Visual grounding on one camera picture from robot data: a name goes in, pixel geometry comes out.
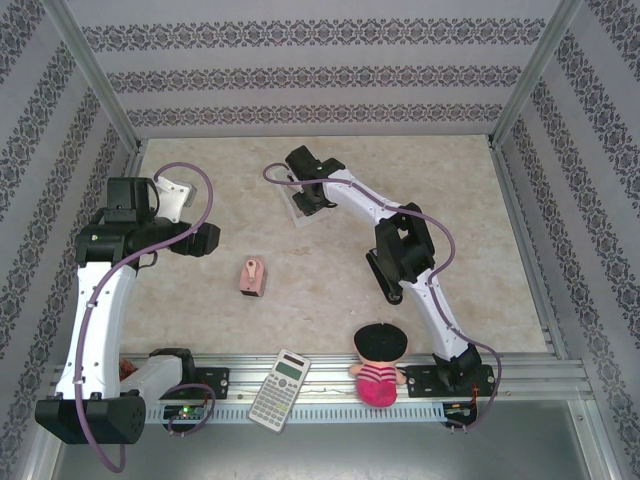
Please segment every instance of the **black hat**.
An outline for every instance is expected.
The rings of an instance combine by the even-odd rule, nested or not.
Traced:
[[[371,362],[393,362],[407,351],[407,336],[390,323],[362,327],[353,341],[360,356]]]

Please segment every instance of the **pink skirt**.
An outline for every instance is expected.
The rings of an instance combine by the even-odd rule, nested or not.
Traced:
[[[390,407],[398,398],[396,385],[391,382],[370,382],[368,380],[357,380],[356,389],[360,399],[372,407]]]

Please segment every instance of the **pink striped shirt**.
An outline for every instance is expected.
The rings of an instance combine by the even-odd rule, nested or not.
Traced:
[[[358,380],[366,380],[367,382],[396,383],[395,367],[374,367],[373,365],[364,365],[358,373]]]

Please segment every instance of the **stuffed toy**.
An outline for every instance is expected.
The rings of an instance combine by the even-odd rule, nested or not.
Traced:
[[[360,399],[372,407],[390,407],[397,398],[396,385],[407,383],[395,367],[407,351],[407,336],[390,323],[362,327],[353,338],[362,362],[349,369],[356,377]]]

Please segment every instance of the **calculator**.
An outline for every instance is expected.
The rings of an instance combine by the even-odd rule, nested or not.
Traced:
[[[280,350],[275,365],[251,405],[249,419],[280,433],[310,366],[308,359]]]

